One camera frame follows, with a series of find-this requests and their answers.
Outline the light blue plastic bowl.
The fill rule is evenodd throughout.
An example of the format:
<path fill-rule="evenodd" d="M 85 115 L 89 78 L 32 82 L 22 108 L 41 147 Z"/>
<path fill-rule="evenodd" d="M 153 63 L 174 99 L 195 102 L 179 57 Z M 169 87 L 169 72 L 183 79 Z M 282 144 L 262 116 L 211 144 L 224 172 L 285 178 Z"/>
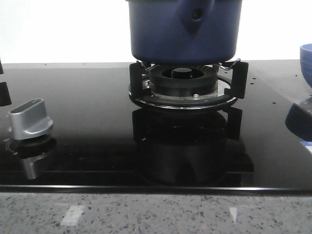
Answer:
<path fill-rule="evenodd" d="M 300 66 L 306 83 L 312 87 L 312 44 L 300 46 Z"/>

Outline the dark blue cooking pot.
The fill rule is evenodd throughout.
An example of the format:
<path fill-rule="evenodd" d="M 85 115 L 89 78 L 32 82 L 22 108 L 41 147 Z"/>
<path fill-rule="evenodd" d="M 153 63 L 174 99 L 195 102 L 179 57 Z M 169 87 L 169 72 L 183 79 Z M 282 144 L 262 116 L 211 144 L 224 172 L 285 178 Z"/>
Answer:
<path fill-rule="evenodd" d="M 234 57 L 240 0 L 130 0 L 132 55 L 164 65 L 208 65 Z"/>

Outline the black pot support grate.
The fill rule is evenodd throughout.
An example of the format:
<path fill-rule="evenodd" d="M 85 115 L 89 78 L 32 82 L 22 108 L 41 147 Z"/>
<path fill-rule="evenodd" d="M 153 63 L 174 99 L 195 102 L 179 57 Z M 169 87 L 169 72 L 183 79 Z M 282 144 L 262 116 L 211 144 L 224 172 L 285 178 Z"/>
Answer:
<path fill-rule="evenodd" d="M 218 109 L 231 106 L 245 96 L 249 65 L 240 59 L 213 64 L 217 71 L 217 87 L 207 95 L 190 97 L 167 96 L 154 92 L 149 80 L 149 71 L 160 64 L 137 61 L 130 64 L 129 98 L 139 106 L 169 110 Z"/>

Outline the black glass gas cooktop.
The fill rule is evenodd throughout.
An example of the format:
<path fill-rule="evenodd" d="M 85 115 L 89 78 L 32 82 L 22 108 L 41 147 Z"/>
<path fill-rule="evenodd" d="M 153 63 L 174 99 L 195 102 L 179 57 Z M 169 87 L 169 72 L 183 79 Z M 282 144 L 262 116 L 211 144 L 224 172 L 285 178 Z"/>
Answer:
<path fill-rule="evenodd" d="M 210 112 L 149 111 L 128 64 L 6 64 L 3 192 L 311 194 L 310 88 L 297 60 L 249 62 L 245 98 Z M 8 112 L 44 100 L 50 133 L 11 138 Z"/>

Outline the silver stove control knob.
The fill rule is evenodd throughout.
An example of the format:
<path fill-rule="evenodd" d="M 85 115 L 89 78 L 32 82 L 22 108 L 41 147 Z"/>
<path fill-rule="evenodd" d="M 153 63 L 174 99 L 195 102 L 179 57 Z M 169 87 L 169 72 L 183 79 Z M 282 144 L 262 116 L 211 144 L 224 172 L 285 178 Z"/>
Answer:
<path fill-rule="evenodd" d="M 32 99 L 8 112 L 11 138 L 26 140 L 48 134 L 53 121 L 48 117 L 44 100 Z"/>

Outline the black left burner grate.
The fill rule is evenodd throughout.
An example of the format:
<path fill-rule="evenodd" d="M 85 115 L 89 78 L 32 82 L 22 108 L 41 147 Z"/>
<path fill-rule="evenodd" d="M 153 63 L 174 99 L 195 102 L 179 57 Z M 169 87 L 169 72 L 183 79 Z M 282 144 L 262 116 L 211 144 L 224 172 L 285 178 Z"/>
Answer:
<path fill-rule="evenodd" d="M 0 82 L 0 106 L 8 106 L 11 105 L 12 101 L 10 98 L 9 90 L 7 83 L 5 81 Z"/>

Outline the blue white sticker label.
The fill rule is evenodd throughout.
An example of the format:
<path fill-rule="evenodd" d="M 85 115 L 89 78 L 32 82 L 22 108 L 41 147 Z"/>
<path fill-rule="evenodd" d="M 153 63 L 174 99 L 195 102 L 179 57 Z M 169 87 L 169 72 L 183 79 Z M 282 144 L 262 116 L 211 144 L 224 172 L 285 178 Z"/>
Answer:
<path fill-rule="evenodd" d="M 301 141 L 300 143 L 312 154 L 312 142 L 311 141 Z"/>

